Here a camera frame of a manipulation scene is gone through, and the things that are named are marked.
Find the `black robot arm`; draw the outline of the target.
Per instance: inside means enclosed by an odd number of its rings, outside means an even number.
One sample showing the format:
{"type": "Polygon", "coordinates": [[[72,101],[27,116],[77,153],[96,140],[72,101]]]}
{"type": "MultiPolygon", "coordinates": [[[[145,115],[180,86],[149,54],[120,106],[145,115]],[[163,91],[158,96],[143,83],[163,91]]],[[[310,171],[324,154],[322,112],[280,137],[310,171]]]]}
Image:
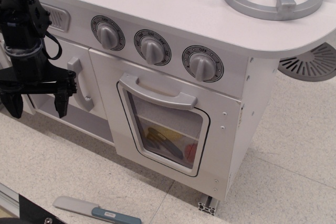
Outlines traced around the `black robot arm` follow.
{"type": "Polygon", "coordinates": [[[39,0],[1,0],[1,34],[12,63],[1,70],[1,102],[15,118],[22,116],[23,94],[53,94],[62,118],[77,92],[76,73],[51,63],[62,55],[61,47],[54,57],[47,52],[45,37],[58,42],[47,30],[51,23],[39,0]]]}

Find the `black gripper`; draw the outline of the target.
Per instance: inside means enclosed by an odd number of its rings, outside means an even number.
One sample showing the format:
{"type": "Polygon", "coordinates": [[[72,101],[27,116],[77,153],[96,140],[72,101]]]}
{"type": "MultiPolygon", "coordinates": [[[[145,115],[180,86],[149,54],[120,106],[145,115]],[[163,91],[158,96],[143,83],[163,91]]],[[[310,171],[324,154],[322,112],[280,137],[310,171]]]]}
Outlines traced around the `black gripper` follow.
{"type": "Polygon", "coordinates": [[[69,95],[77,92],[76,73],[51,64],[42,46],[4,51],[12,66],[1,70],[1,102],[11,116],[22,117],[22,94],[54,94],[59,118],[66,116],[69,95]]]}

